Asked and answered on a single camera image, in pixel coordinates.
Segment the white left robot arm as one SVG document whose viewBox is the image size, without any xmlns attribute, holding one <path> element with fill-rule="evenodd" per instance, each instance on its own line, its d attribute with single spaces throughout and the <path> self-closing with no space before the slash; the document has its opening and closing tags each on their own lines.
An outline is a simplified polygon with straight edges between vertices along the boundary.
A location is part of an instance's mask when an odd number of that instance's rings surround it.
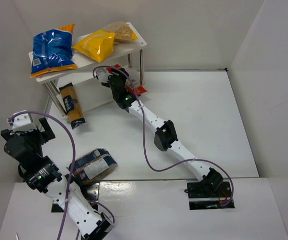
<svg viewBox="0 0 288 240">
<path fill-rule="evenodd" d="M 84 198 L 80 187 L 71 176 L 62 175 L 56 164 L 43 155 L 42 145 L 55 138 L 46 118 L 39 120 L 38 129 L 28 112 L 8 119 L 12 129 L 1 131 L 6 140 L 4 151 L 18 161 L 18 172 L 33 190 L 51 198 L 78 227 L 84 240 L 102 240 L 114 226 L 103 212 L 98 212 Z"/>
</svg>

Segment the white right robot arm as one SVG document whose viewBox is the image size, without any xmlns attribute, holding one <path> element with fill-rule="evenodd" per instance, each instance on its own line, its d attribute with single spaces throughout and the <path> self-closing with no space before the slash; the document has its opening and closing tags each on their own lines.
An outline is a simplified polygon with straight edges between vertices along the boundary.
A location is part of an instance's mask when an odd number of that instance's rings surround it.
<svg viewBox="0 0 288 240">
<path fill-rule="evenodd" d="M 178 139 L 174 123 L 163 120 L 150 111 L 138 98 L 126 88 L 126 75 L 124 73 L 96 73 L 96 78 L 103 86 L 111 89 L 116 104 L 126 112 L 142 120 L 143 127 L 154 132 L 154 144 L 162 152 L 174 156 L 179 162 L 165 169 L 155 169 L 155 172 L 164 172 L 179 164 L 184 164 L 200 182 L 202 193 L 213 196 L 223 182 L 223 177 L 212 168 L 208 160 L 198 159 Z"/>
</svg>

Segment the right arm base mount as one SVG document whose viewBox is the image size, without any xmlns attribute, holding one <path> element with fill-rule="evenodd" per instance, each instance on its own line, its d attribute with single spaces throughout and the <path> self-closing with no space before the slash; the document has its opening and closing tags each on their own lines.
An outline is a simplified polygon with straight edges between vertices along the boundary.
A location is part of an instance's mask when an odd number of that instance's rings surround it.
<svg viewBox="0 0 288 240">
<path fill-rule="evenodd" d="M 188 181 L 184 192 L 188 195 L 190 210 L 212 210 L 212 209 L 233 209 L 232 200 L 228 205 L 221 204 L 227 202 L 231 197 L 231 189 L 228 181 L 224 181 L 214 194 L 205 193 L 201 184 L 196 181 Z"/>
</svg>

